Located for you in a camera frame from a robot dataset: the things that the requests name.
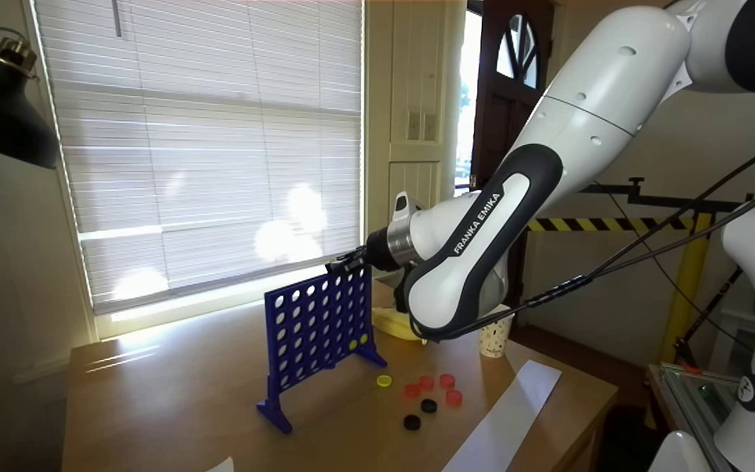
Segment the wooden table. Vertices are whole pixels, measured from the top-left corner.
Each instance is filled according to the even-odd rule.
[[[348,357],[286,390],[294,433],[283,435],[254,410],[268,372],[260,311],[76,348],[62,470],[203,472],[227,456],[249,472],[441,470],[514,377],[506,360],[477,355],[477,335],[418,345],[378,334],[388,366]],[[511,470],[590,470],[616,389],[521,345],[518,357],[559,366],[561,379]],[[393,377],[391,389],[374,385],[380,372]],[[404,385],[441,372],[456,376],[463,403],[441,400],[422,429],[404,429],[404,415],[418,410]]]

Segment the window blind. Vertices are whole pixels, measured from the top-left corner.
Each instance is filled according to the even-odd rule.
[[[358,240],[358,0],[33,0],[97,311]]]

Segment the door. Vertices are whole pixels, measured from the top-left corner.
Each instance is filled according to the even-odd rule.
[[[551,0],[469,0],[481,16],[472,188],[481,188],[544,88],[552,46]],[[521,297],[523,240],[509,252],[509,297]]]

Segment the white wall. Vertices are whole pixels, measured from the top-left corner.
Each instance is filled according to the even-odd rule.
[[[590,31],[590,25],[618,8],[623,0],[576,3],[561,0],[555,11],[552,67]],[[662,103],[628,150],[597,178],[603,183],[625,183],[628,175],[645,175],[645,193],[695,196],[745,158],[755,155],[755,94],[700,94],[682,92]],[[738,178],[717,200],[741,200],[755,192],[755,174]],[[628,216],[669,216],[666,209],[632,206]],[[618,213],[608,196],[572,196],[547,216],[608,216]],[[616,250],[632,240],[632,233],[536,233],[530,238],[527,294],[542,290],[561,277],[587,273]],[[669,276],[679,273],[679,252],[662,258]],[[701,307],[730,264],[721,240],[711,243],[708,267],[696,305]],[[552,334],[614,355],[618,360],[654,362],[671,285],[654,264],[608,276],[590,289],[559,298],[523,319]],[[700,355],[708,352],[713,331],[701,331]]]
[[[25,31],[20,0],[0,0],[0,25]],[[42,107],[36,82],[28,99]],[[92,319],[60,180],[0,158],[0,470],[55,470],[60,366],[87,341]]]

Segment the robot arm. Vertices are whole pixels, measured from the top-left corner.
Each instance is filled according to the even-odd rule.
[[[625,146],[677,88],[687,53],[688,31],[677,16],[659,8],[610,12],[547,86],[481,193],[450,201],[460,218],[427,218],[445,213],[438,205],[414,213],[400,237],[395,225],[368,237],[378,267],[414,263],[404,294],[422,335],[448,339],[503,298],[506,285],[492,273],[511,240],[534,213],[590,183]],[[448,238],[409,250],[433,225],[450,225]]]

